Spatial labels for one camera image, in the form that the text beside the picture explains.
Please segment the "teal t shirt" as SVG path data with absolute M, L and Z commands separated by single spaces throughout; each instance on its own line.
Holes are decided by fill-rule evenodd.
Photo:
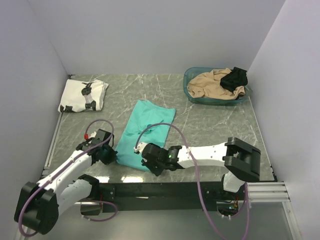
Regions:
M 157 123 L 171 124 L 175 118 L 174 108 L 165 108 L 153 104 L 149 100 L 138 100 L 129 117 L 124 132 L 115 148 L 117 151 L 117 163 L 140 171 L 149 171 L 142 165 L 140 155 L 134 153 L 137 142 L 153 143 L 161 148 L 170 130 L 168 125 L 157 125 Z

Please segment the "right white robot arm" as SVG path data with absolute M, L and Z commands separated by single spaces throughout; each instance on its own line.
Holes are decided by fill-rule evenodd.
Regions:
M 140 142 L 134 152 L 142 157 L 141 164 L 157 177 L 164 170 L 176 171 L 195 166 L 224 167 L 228 170 L 222 177 L 219 193 L 230 200 L 245 183 L 260 181 L 261 151 L 236 137 L 217 145 L 188 147 L 171 146 L 169 149 L 154 143 Z

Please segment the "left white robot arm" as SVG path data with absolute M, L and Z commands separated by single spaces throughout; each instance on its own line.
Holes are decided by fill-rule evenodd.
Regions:
M 102 129 L 85 135 L 71 156 L 38 182 L 27 182 L 21 189 L 14 221 L 45 235 L 60 215 L 80 200 L 99 204 L 105 200 L 100 181 L 84 171 L 97 162 L 109 165 L 116 160 L 114 134 Z

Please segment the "black base beam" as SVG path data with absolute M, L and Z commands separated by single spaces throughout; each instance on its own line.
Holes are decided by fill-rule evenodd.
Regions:
M 218 181 L 200 183 L 200 191 L 208 211 L 216 211 L 217 203 L 245 199 L 245 187 L 236 193 L 223 190 Z M 192 210 L 201 209 L 196 182 L 130 182 L 102 183 L 96 200 L 114 203 L 119 211 Z

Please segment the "folded white t shirt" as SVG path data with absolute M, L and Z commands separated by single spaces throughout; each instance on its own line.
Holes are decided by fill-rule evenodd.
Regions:
M 108 87 L 108 83 L 97 79 L 92 82 L 68 79 L 57 110 L 60 113 L 101 111 Z

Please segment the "beige t shirt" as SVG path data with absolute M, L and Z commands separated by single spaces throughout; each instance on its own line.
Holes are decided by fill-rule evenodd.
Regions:
M 192 98 L 206 98 L 232 101 L 246 94 L 245 86 L 239 86 L 234 91 L 223 88 L 221 78 L 231 72 L 232 69 L 213 69 L 203 72 L 186 85 L 187 92 Z

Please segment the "teal plastic basket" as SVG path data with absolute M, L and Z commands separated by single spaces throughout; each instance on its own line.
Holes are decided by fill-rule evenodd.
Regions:
M 249 99 L 247 71 L 238 67 L 191 67 L 183 76 L 183 91 L 194 104 L 235 106 Z

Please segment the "black t shirt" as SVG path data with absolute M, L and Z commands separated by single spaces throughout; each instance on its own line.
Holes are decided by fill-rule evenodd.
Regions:
M 247 84 L 247 70 L 238 67 L 234 67 L 230 73 L 220 80 L 220 85 L 231 92 L 237 87 L 246 86 Z

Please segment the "aluminium rail frame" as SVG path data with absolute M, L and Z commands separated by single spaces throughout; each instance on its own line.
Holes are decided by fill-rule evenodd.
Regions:
M 237 137 L 261 150 L 261 181 L 248 184 L 250 210 L 241 211 L 233 220 L 222 218 L 217 211 L 209 211 L 213 222 L 227 239 L 239 240 L 243 235 L 249 240 L 292 240 L 298 237 L 292 232 L 295 224 L 287 188 L 274 174 L 250 99 L 234 106 L 192 103 L 184 93 L 182 74 L 72 74 L 70 78 L 83 82 L 100 80 L 109 84 L 103 109 L 59 116 L 43 176 L 67 159 L 76 145 L 84 140 L 85 130 L 109 130 L 114 126 L 115 140 L 118 141 L 136 103 L 149 100 L 157 106 L 176 110 L 173 127 L 165 142 L 167 147 L 181 144 L 183 138 L 190 146 L 207 146 L 222 143 L 228 137 Z M 202 166 L 199 176 L 201 182 L 218 182 L 225 172 L 221 167 Z M 196 182 L 193 168 L 165 172 L 157 177 L 118 163 L 104 165 L 99 162 L 86 173 L 103 184 Z M 113 219 L 101 223 L 81 219 L 80 209 L 94 214 L 95 206 L 90 202 L 74 205 L 44 238 L 63 238 L 62 226 L 67 220 L 79 225 L 79 228 L 69 226 L 67 235 L 87 234 L 93 239 L 104 234 L 118 239 L 124 233 L 122 228 L 116 229 L 120 224 L 126 228 L 140 226 L 148 230 L 148 239 L 217 238 L 202 209 L 118 211 Z

